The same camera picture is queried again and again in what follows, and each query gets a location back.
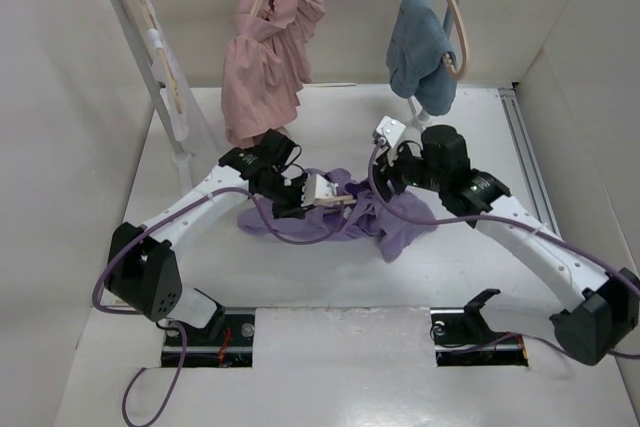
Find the purple t shirt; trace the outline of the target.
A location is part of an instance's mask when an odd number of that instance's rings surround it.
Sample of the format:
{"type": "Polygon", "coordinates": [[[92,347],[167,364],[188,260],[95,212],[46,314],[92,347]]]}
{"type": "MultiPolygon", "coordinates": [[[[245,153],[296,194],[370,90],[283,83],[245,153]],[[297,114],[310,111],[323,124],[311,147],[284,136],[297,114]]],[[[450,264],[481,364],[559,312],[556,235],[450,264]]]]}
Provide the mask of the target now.
{"type": "Polygon", "coordinates": [[[238,215],[237,227],[253,237],[279,235],[289,243],[299,245],[373,238],[382,258],[388,263],[395,261],[417,238],[436,230],[431,224],[407,222],[390,213],[374,196],[368,181],[355,180],[345,169],[337,168],[320,174],[337,185],[339,194],[353,195],[356,203],[347,206],[343,212],[337,208],[318,207],[307,212],[302,219],[276,219],[272,214],[272,202],[260,198],[257,207],[238,215]]]}

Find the beige plastic hanger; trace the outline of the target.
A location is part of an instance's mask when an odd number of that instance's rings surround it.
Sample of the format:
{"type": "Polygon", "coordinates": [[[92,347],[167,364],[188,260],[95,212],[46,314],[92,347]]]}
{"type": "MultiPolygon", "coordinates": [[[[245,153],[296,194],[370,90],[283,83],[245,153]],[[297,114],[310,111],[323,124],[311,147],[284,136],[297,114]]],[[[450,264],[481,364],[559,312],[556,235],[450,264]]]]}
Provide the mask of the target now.
{"type": "Polygon", "coordinates": [[[318,169],[308,169],[307,173],[310,175],[318,175],[331,185],[331,193],[322,197],[319,201],[316,201],[316,205],[354,203],[357,202],[360,194],[373,195],[374,189],[377,189],[379,198],[385,202],[389,202],[394,196],[394,192],[384,180],[371,181],[369,179],[363,179],[356,181],[351,173],[343,168],[336,168],[328,172],[318,169]]]}

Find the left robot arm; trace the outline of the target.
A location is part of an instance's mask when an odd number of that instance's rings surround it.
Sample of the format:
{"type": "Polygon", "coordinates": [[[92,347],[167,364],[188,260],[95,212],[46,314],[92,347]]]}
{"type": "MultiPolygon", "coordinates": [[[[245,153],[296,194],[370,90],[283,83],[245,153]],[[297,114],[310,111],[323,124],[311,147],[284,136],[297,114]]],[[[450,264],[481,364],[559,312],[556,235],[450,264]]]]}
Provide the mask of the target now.
{"type": "Polygon", "coordinates": [[[199,342],[216,341],[222,334],[223,308],[183,284],[178,260],[197,237],[249,198],[268,199],[276,218],[303,217],[308,176],[284,175],[298,148],[270,130],[257,145],[228,151],[203,181],[162,213],[139,226],[121,224],[112,235],[93,301],[99,303],[108,291],[152,322],[179,321],[199,342]]]}

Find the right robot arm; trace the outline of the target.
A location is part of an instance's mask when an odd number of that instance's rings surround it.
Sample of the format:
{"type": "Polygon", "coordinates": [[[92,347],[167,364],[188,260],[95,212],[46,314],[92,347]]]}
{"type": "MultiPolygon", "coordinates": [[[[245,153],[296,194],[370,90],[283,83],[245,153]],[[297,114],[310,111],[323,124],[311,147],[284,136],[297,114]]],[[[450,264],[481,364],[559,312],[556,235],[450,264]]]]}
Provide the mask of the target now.
{"type": "Polygon", "coordinates": [[[466,223],[492,239],[551,290],[562,306],[550,318],[554,336],[569,357],[589,366],[607,355],[620,357],[618,344],[639,324],[638,276],[551,232],[504,183],[472,167],[454,127],[423,130],[417,152],[405,131],[403,123],[385,117],[372,133],[368,179],[383,207],[403,221],[429,225],[395,209],[391,200],[409,187],[437,193],[451,215],[447,224],[466,223]]]}

